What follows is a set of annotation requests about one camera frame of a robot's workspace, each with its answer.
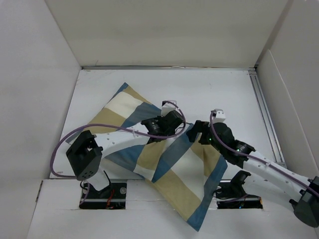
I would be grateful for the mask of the plaid beige blue pillowcase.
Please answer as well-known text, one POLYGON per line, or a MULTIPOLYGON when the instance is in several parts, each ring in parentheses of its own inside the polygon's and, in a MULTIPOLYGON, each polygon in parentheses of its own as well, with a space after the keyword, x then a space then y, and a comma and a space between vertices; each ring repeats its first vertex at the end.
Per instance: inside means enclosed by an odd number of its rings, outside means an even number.
MULTIPOLYGON (((111 133, 157 116, 161 116, 161 109, 125 83, 90 121, 87 130, 93 135, 111 133)), ((216 149, 198 140, 190 142, 185 131, 103 159, 144 178, 196 231, 200 230, 213 192, 227 169, 226 160, 216 149)))

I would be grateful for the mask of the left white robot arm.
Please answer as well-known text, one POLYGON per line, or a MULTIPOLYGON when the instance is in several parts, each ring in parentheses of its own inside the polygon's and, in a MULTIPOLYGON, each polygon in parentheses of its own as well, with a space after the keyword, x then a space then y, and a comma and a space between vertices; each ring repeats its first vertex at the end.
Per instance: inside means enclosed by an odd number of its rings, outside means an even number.
POLYGON ((172 110, 165 116, 145 119, 131 127, 119 127, 111 133, 93 135, 89 130, 81 132, 66 151, 76 180, 86 181, 99 197, 107 197, 112 183, 101 169, 102 158, 137 145, 160 142, 177 136, 177 128, 185 126, 183 113, 172 110))

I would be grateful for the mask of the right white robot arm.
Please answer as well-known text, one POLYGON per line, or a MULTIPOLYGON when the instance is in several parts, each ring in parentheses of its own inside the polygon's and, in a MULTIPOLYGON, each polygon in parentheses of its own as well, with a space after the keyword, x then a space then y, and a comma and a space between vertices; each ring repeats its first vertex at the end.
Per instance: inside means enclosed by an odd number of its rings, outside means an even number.
POLYGON ((189 141, 211 145, 230 164, 240 168, 230 184, 236 196, 256 195, 292 211, 304 224, 319 226, 319 178, 294 173, 264 158, 254 147, 235 139, 224 123, 196 121, 186 133, 189 141))

